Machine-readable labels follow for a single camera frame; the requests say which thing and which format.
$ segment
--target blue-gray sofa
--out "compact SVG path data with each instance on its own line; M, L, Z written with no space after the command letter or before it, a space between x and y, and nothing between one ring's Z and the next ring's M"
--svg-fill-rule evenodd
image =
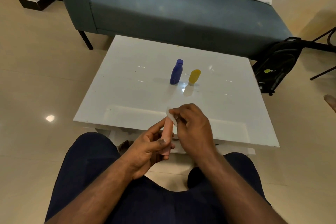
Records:
M291 36L271 5L255 0L63 0L75 28L258 59Z

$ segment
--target yellow bottle cap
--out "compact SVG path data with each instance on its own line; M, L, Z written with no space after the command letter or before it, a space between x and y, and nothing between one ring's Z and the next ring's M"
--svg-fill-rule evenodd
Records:
M191 72L190 77L189 77L190 86L194 86L194 83L197 82L200 74L201 74L201 71L199 69L195 69L194 71Z

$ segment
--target foot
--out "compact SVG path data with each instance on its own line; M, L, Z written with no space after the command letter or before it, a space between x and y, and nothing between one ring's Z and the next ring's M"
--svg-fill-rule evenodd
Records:
M128 141L128 140L121 143L118 147L120 155L124 154L128 150L128 148L131 147L132 143L134 143L134 141Z

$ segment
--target backpack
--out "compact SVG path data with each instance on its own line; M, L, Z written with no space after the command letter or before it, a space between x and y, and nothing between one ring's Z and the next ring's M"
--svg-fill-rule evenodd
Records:
M294 67L303 48L301 38L289 37L265 51L252 66L261 93L273 95L274 90Z

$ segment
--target person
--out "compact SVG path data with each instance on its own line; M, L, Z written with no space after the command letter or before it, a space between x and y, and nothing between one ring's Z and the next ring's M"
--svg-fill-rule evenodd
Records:
M168 159L156 154L170 143L160 138L165 119L121 156L107 137L85 133L65 156L45 223L286 223L265 199L252 161L216 151L209 120L195 104L170 113L183 149L198 166L188 175L188 191L168 191L144 176Z

